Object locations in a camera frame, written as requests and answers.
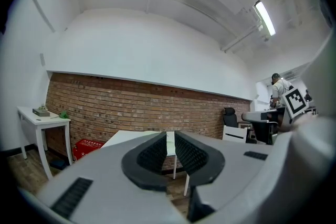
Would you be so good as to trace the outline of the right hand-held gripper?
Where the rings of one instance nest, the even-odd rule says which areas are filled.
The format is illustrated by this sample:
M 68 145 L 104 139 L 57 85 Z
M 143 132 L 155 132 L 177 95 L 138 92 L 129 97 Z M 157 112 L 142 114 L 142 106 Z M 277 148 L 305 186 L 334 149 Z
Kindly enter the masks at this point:
M 308 108 L 307 102 L 298 88 L 292 88 L 284 93 L 282 100 L 285 103 L 282 125 L 291 125 Z

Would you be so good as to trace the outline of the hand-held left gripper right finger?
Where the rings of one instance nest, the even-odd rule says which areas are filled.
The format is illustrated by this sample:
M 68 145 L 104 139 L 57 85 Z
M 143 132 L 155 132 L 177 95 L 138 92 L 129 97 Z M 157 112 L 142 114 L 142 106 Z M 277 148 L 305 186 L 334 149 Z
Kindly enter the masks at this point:
M 235 198 L 257 175 L 272 150 L 175 131 L 175 152 L 189 176 L 189 221 L 199 221 Z

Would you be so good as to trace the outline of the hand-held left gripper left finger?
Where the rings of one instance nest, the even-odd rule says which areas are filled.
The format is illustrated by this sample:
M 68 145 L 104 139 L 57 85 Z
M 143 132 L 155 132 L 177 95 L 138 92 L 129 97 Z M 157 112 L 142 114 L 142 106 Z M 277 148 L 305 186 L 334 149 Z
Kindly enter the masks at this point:
M 51 179 L 38 199 L 65 224 L 188 224 L 166 194 L 166 155 L 165 132 L 103 147 Z

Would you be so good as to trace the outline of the white chair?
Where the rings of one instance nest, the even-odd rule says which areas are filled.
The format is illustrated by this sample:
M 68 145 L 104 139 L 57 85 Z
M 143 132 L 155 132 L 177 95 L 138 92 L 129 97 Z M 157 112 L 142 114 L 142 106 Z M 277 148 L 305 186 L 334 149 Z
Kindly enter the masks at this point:
M 225 141 L 246 143 L 248 128 L 237 128 L 224 125 L 223 137 Z

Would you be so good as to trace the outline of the red box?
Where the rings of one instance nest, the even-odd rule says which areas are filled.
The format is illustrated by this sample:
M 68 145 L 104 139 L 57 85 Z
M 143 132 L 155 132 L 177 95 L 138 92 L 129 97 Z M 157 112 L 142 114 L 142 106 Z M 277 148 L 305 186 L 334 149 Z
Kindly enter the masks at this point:
M 81 139 L 76 142 L 72 150 L 74 160 L 77 161 L 82 157 L 86 156 L 92 151 L 102 148 L 104 143 L 96 142 L 88 139 Z

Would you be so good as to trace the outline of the large white table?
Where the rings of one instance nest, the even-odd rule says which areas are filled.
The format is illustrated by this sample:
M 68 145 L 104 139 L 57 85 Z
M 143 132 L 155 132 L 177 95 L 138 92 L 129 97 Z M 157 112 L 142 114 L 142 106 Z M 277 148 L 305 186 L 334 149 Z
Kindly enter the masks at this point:
M 162 175 L 162 168 L 165 160 L 172 157 L 176 175 L 174 132 L 118 131 L 101 150 L 107 161 L 108 182 L 122 194 L 167 196 L 169 180 Z

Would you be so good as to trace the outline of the gray desk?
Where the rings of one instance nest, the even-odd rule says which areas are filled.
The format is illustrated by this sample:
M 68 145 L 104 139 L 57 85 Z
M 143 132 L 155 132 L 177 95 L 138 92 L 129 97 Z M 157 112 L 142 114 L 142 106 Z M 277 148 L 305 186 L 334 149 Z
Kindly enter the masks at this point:
M 285 108 L 244 112 L 241 119 L 252 124 L 257 141 L 273 145 L 273 136 L 277 136 L 278 133 L 279 116 L 283 116 L 284 113 Z

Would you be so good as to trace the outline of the black office chair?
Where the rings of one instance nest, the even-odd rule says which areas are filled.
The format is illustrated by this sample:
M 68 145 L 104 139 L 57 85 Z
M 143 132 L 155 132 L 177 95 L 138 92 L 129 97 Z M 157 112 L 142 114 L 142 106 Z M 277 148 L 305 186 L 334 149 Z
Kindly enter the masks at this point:
M 238 121 L 234 108 L 223 108 L 222 117 L 225 126 L 238 128 Z

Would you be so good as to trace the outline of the black bag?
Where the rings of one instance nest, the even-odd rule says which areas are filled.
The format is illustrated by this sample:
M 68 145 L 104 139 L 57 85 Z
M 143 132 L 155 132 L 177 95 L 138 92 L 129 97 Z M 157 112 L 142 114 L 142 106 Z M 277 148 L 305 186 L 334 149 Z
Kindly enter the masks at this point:
M 67 167 L 67 163 L 64 160 L 60 160 L 60 159 L 55 159 L 52 160 L 49 163 L 50 167 L 58 169 L 58 170 L 64 170 Z

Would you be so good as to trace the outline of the ceiling tube light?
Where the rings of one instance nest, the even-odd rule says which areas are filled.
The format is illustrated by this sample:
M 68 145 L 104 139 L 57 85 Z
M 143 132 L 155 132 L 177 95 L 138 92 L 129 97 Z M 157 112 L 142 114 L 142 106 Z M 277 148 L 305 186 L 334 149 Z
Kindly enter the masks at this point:
M 254 10 L 258 16 L 258 31 L 265 34 L 267 38 L 274 36 L 276 34 L 276 30 L 263 2 L 258 0 L 254 4 Z

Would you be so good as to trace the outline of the white side table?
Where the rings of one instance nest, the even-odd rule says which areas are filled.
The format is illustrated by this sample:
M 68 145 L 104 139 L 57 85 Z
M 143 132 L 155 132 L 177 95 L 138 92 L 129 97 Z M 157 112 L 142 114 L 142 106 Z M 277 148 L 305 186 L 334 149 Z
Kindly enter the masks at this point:
M 21 121 L 27 121 L 34 127 L 40 160 L 48 180 L 51 180 L 53 176 L 45 154 L 45 151 L 47 151 L 47 143 L 45 136 L 46 129 L 52 129 L 62 126 L 65 128 L 65 143 L 66 143 L 68 162 L 69 165 L 73 164 L 71 144 L 70 144 L 70 121 L 71 121 L 70 119 L 63 119 L 57 114 L 52 112 L 50 112 L 49 116 L 40 117 L 33 113 L 32 108 L 24 106 L 18 106 L 17 111 Z

